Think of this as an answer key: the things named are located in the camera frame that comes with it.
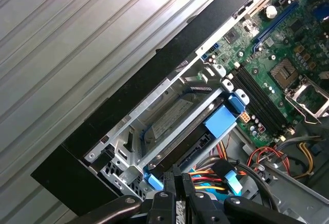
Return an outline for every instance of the blue pcie slot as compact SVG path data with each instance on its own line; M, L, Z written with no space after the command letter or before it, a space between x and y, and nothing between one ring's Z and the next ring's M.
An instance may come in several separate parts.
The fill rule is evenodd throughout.
M299 6L298 1L294 1L291 3L283 12L277 16L272 23L264 30L255 40L256 44L252 48L252 52L255 53L259 48L260 44L268 37L269 34L273 32L273 30L284 21L297 7Z

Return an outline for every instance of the chipset heatsink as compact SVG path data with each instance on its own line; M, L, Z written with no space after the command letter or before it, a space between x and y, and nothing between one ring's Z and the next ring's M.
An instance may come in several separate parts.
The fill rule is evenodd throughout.
M277 64L271 70L271 75L283 89L289 87L298 78L297 70L288 59Z

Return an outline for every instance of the screw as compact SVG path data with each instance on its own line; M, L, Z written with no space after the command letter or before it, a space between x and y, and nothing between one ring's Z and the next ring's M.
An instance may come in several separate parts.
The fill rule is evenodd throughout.
M135 200L132 199L132 198L127 198L127 199L125 200L125 202L126 202L126 203L134 203Z
M241 203L241 201L238 200L237 198L231 198L230 201L235 203L235 204L240 204Z
M198 197L198 198L204 198L204 194L202 194L201 192L197 192L195 193L195 196Z
M168 197L168 194L167 193L164 193L164 192L161 192L160 193L160 197Z

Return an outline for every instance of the orange wire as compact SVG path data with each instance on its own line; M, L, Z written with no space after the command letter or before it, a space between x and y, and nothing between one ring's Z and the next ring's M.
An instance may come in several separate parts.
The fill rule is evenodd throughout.
M254 153L251 154L251 158L252 158L252 156L255 154L255 152L257 152L258 150L262 150L262 151L260 151L260 153L259 153L258 156L257 156L257 160L256 160L257 163L259 163L260 158L261 158L261 155L262 155L263 153L267 152L268 150L274 152L275 155L276 155L278 158L280 158L280 156L283 155L283 153L282 153L281 151L276 151L274 148L264 146L264 147L261 147L261 148L258 148L257 150L255 150ZM289 169L290 169L290 163L289 163L289 159L288 159L288 158L285 158L285 159L283 160L283 165L284 165L284 167L286 168L288 174L290 174L290 171L289 171Z

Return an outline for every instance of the metal bracket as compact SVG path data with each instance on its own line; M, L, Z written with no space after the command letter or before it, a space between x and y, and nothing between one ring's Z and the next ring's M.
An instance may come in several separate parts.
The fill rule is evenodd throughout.
M224 88L225 91L227 92L232 92L234 90L234 86L231 81L228 79L224 79L222 82L222 87Z
M326 102L322 105L322 107L319 108L319 110L316 113L313 113L311 110L309 110L306 107L306 105L304 103L300 103L298 101L298 98L310 86L315 89L315 92L317 92L318 94L320 94L324 98L326 98ZM307 77L304 77L301 80L301 84L297 89L289 91L285 95L285 99L304 117L304 121L306 123L309 123L309 124L321 123L319 118L329 115L327 113L327 111L329 109L329 94ZM303 111L307 112L309 115L311 115L315 120L317 120L317 122L308 121L307 116L305 115L305 113Z

